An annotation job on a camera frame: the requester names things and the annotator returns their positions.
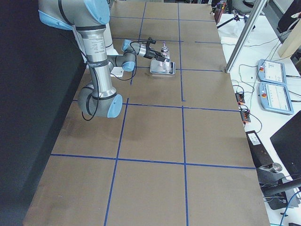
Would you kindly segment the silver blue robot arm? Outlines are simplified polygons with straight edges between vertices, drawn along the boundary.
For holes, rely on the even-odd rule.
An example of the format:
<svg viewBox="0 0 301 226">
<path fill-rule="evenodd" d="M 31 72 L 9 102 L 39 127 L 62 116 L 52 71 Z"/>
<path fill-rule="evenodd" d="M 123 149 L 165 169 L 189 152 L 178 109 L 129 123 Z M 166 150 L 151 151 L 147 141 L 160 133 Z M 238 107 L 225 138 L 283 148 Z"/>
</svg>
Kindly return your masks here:
<svg viewBox="0 0 301 226">
<path fill-rule="evenodd" d="M 82 114 L 91 117 L 116 118 L 123 104 L 111 82 L 114 67 L 131 72 L 135 68 L 136 57 L 168 62 L 163 53 L 150 47 L 155 40 L 148 38 L 143 44 L 124 40 L 122 55 L 108 55 L 105 30 L 109 26 L 110 9 L 105 0 L 40 0 L 40 21 L 48 26 L 75 29 L 83 41 L 83 55 L 87 59 L 92 81 L 84 86 L 78 96 Z"/>
</svg>

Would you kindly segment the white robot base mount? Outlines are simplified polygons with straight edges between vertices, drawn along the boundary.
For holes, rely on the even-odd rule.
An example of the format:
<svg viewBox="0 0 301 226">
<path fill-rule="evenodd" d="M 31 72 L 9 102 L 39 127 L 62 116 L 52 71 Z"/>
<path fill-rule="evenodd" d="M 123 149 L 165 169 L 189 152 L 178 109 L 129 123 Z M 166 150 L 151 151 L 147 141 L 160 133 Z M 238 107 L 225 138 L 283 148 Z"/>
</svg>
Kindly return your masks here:
<svg viewBox="0 0 301 226">
<path fill-rule="evenodd" d="M 118 51 L 113 46 L 110 46 L 106 50 L 107 50 L 107 55 L 119 55 Z M 118 78 L 122 78 L 123 72 L 124 72 L 124 70 L 122 69 L 122 67 L 115 66 L 113 68 L 113 70 L 111 71 L 111 77 L 113 77 L 115 75 Z"/>
</svg>

